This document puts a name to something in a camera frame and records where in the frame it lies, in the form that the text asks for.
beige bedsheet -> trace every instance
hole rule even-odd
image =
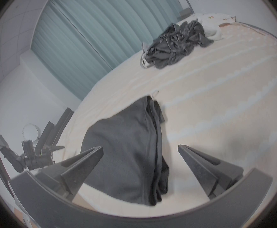
[[[148,217],[178,213],[209,199],[177,151],[189,145],[217,158],[273,176],[262,208],[277,190],[277,40],[235,23],[225,39],[194,51],[162,70],[140,67],[133,55],[100,80],[80,104],[58,145],[56,162],[80,153],[87,129],[152,95],[163,111],[163,156],[169,192],[155,207],[116,200],[84,184],[79,194],[108,214]]]

black fabric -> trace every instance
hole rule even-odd
[[[171,24],[153,41],[145,59],[156,68],[163,68],[189,55],[194,46],[207,47],[211,43],[213,40],[205,37],[203,26],[197,21],[191,21],[189,24],[184,22],[181,26]]]
[[[169,167],[162,156],[164,118],[157,101],[145,96],[92,125],[81,152],[103,147],[103,157],[85,183],[114,198],[156,205],[168,191]]]

crumpled black clothing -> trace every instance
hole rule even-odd
[[[116,115],[89,127],[81,152],[103,147],[103,157],[85,180],[116,199],[154,206],[168,191],[169,167],[162,156],[163,114],[142,97]]]
[[[213,40],[205,37],[203,26],[197,21],[181,26],[171,24],[148,48],[146,61],[156,68],[163,68],[189,55],[196,45],[207,47]]]

curtain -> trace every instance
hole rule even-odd
[[[178,0],[49,0],[31,49],[79,99],[177,22]]]

